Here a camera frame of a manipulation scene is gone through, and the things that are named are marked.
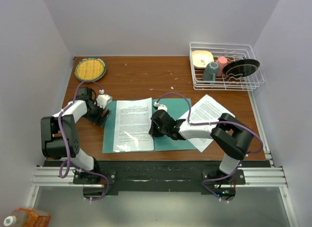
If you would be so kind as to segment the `teal file folder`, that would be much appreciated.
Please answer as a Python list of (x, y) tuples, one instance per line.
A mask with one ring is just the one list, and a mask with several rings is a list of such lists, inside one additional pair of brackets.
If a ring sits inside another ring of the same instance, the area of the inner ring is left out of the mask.
[[(168, 113), (172, 118), (177, 120), (189, 108), (186, 101), (182, 98), (164, 98), (160, 100), (161, 104), (164, 104), (168, 108)], [(115, 118), (116, 118), (116, 101), (112, 101), (107, 105), (107, 108), (111, 110), (111, 113), (105, 123), (103, 134), (103, 153), (127, 153), (129, 150), (117, 149), (114, 151), (114, 131), (115, 131)], [(154, 151), (174, 151), (174, 150), (192, 150), (196, 149), (189, 141), (175, 141), (167, 136), (153, 138)]]

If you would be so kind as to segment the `printed paper sheet top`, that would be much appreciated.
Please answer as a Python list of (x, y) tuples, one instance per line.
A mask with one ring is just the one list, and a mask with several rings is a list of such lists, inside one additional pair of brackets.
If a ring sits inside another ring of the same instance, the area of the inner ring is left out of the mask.
[(144, 152), (154, 150), (149, 134), (152, 99), (117, 101), (113, 152)]

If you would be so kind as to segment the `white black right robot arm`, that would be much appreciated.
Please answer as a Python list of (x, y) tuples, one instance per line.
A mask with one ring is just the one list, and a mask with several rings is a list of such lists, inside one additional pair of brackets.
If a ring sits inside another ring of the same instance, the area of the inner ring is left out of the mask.
[(224, 185), (234, 179), (234, 170), (247, 155), (254, 138), (252, 130), (228, 113), (223, 113), (216, 122), (189, 123), (186, 119), (174, 120), (165, 110), (153, 113), (149, 134), (175, 141), (214, 140), (225, 153), (217, 172), (218, 181)]

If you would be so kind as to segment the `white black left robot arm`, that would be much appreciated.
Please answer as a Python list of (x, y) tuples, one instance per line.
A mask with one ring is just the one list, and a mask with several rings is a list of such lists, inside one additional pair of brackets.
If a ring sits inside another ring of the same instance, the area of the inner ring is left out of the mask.
[(41, 127), (41, 149), (45, 158), (66, 161), (85, 170), (84, 179), (96, 184), (101, 179), (101, 172), (95, 158), (87, 155), (80, 146), (76, 123), (80, 118), (103, 128), (111, 113), (107, 110), (112, 97), (101, 89), (99, 94), (89, 87), (80, 87), (74, 98), (60, 112), (43, 117)]

